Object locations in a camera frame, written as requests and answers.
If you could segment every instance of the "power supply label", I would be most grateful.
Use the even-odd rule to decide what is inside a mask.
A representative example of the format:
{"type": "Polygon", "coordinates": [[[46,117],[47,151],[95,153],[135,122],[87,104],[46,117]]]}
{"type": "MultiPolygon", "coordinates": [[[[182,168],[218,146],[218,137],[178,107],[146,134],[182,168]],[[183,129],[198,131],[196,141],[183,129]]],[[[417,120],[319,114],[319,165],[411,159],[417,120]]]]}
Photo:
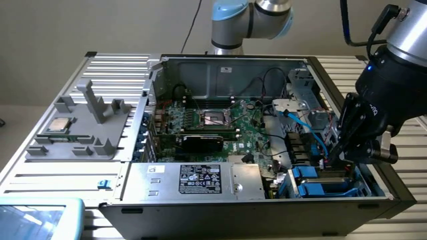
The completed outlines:
{"type": "Polygon", "coordinates": [[[179,193],[220,194],[222,193],[220,165],[180,165],[179,193]]]}

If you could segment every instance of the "gray floor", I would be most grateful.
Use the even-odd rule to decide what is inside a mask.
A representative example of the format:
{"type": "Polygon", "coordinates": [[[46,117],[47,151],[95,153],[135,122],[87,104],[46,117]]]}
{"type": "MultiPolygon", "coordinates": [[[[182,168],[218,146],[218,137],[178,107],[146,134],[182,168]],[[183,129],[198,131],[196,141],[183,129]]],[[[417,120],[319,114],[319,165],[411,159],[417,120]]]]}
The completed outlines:
{"type": "Polygon", "coordinates": [[[0,170],[7,165],[46,109],[46,106],[0,105],[0,118],[6,121],[6,125],[0,127],[0,170]]]}

